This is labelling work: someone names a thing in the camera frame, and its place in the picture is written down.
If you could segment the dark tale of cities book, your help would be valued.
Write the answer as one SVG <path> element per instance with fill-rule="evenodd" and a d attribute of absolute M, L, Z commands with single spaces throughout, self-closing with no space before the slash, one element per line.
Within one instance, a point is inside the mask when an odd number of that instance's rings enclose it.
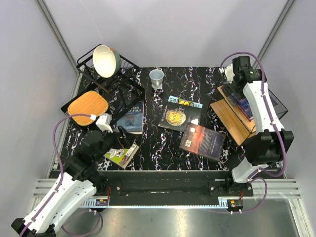
<path fill-rule="evenodd" d="M 219 161 L 225 139 L 225 133 L 188 123 L 179 148 L 209 160 Z"/>

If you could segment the dark blue galaxy book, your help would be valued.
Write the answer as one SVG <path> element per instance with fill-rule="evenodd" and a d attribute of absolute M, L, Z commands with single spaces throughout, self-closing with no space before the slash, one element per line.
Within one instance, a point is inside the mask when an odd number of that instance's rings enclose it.
<path fill-rule="evenodd" d="M 253 114 L 246 98 L 238 99 L 228 85 L 222 86 L 221 90 L 233 106 L 238 106 L 249 121 L 253 120 Z"/>

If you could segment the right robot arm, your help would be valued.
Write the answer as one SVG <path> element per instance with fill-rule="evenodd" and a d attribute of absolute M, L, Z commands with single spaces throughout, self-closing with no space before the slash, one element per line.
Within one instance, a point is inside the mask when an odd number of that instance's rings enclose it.
<path fill-rule="evenodd" d="M 255 122 L 255 135 L 243 144 L 245 158 L 231 171 L 231 179 L 224 183 L 228 195 L 235 196 L 242 189 L 242 183 L 249 183 L 260 172 L 277 178 L 284 174 L 287 165 L 287 151 L 294 135 L 285 130 L 273 107 L 266 75 L 260 68 L 251 66 L 250 58 L 258 58 L 250 52 L 236 52 L 230 55 L 232 64 L 220 66 L 220 73 L 227 80 L 228 87 L 238 97 L 247 99 Z"/>

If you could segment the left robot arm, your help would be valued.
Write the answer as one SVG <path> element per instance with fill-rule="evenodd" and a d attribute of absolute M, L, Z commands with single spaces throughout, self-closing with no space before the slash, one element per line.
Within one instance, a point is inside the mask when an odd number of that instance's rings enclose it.
<path fill-rule="evenodd" d="M 97 163 L 110 149 L 130 148 L 136 139 L 122 126 L 117 132 L 92 130 L 61 167 L 59 177 L 41 202 L 11 227 L 21 237 L 54 237 L 67 219 L 93 195 L 107 191 L 106 177 Z"/>

